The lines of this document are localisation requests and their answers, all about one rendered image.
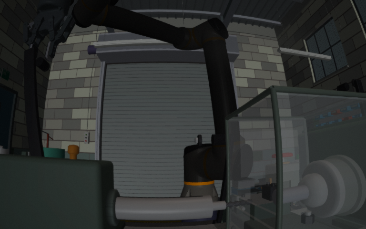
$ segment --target window pane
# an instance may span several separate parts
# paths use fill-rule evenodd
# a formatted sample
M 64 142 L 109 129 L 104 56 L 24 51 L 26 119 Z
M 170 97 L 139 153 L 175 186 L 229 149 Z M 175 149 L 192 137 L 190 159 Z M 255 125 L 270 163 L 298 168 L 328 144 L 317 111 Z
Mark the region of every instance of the window pane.
M 330 45 L 334 45 L 335 43 L 341 40 L 333 19 L 325 25 L 325 30 L 328 35 Z
M 323 53 L 325 50 L 327 50 L 330 47 L 324 28 L 322 28 L 318 32 L 316 32 L 315 38 L 316 38 L 316 42 L 318 43 L 320 53 Z
M 319 53 L 318 47 L 316 46 L 315 37 L 311 36 L 307 41 L 307 49 L 309 52 Z
M 332 52 L 330 51 L 330 49 L 325 51 L 323 54 L 332 57 L 332 59 L 329 61 L 322 61 L 323 66 L 324 66 L 325 75 L 329 75 L 337 70 L 335 67 L 336 65 L 334 64 Z
M 343 68 L 344 66 L 346 66 L 348 64 L 346 54 L 345 54 L 345 51 L 343 50 L 343 46 L 342 46 L 341 42 L 336 44 L 335 46 L 333 46 L 332 51 L 334 54 L 334 61 L 337 65 L 337 69 Z
M 355 4 L 360 13 L 362 22 L 366 23 L 366 1 L 365 0 L 355 0 Z
M 323 71 L 322 61 L 314 59 L 311 61 L 311 63 L 313 64 L 315 81 L 323 79 L 325 77 L 325 75 L 324 75 L 324 71 Z

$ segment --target green cup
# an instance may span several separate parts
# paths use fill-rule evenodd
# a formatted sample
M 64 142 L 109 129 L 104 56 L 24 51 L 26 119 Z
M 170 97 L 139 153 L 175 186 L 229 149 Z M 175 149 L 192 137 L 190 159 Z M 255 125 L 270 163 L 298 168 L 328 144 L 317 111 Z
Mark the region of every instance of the green cup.
M 65 158 L 64 149 L 43 148 L 43 152 L 45 157 Z

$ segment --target ceiling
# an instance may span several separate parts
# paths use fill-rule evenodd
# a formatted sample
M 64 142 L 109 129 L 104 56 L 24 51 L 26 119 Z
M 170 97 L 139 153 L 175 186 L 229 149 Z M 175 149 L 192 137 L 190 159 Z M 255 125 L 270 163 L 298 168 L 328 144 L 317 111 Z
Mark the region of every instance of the ceiling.
M 210 19 L 271 27 L 302 0 L 119 0 L 116 6 L 149 17 Z

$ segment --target window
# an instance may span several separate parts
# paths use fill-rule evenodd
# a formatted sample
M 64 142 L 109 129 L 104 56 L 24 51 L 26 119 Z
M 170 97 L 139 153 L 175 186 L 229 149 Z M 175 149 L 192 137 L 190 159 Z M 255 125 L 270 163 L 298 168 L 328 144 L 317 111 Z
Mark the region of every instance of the window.
M 326 22 L 305 42 L 309 52 L 332 56 L 330 61 L 310 59 L 315 81 L 319 81 L 347 66 L 345 51 L 333 19 Z
M 354 0 L 355 7 L 360 17 L 361 23 L 366 28 L 366 1 L 365 0 Z

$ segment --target green metal frame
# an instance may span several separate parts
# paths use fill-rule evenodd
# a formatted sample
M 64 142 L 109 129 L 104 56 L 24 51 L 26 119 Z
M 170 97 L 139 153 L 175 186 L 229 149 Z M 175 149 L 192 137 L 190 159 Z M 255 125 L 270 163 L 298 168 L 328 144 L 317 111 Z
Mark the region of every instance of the green metal frame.
M 271 96 L 272 103 L 272 111 L 273 111 L 273 121 L 274 121 L 274 135 L 275 135 L 275 144 L 276 144 L 276 178 L 277 178 L 277 202 L 283 202 L 283 166 L 282 160 L 278 160 L 278 158 L 282 158 L 282 137 L 281 137 L 281 123 L 280 123 L 280 114 L 278 108 L 278 100 L 277 93 L 292 93 L 292 94 L 313 94 L 313 95 L 326 95 L 326 96 L 341 96 L 341 97 L 356 97 L 356 98 L 366 98 L 366 94 L 364 93 L 355 93 L 355 92 L 343 92 L 343 91 L 331 91 L 331 90 L 322 90 L 322 89 L 312 89 L 312 88 L 298 88 L 298 87 L 283 87 L 283 86 L 270 86 L 258 96 L 241 106 L 236 111 L 232 112 L 225 118 L 225 128 L 226 128 L 226 142 L 229 142 L 229 120 L 237 117 L 238 114 L 253 106 L 257 102 L 266 98 L 267 96 Z M 229 169 L 230 155 L 229 155 L 229 144 L 226 144 L 226 174 L 227 174 L 227 195 L 226 202 L 230 201 L 230 169 Z M 282 229 L 282 204 L 276 205 L 276 229 Z M 229 210 L 226 210 L 226 228 L 229 228 Z

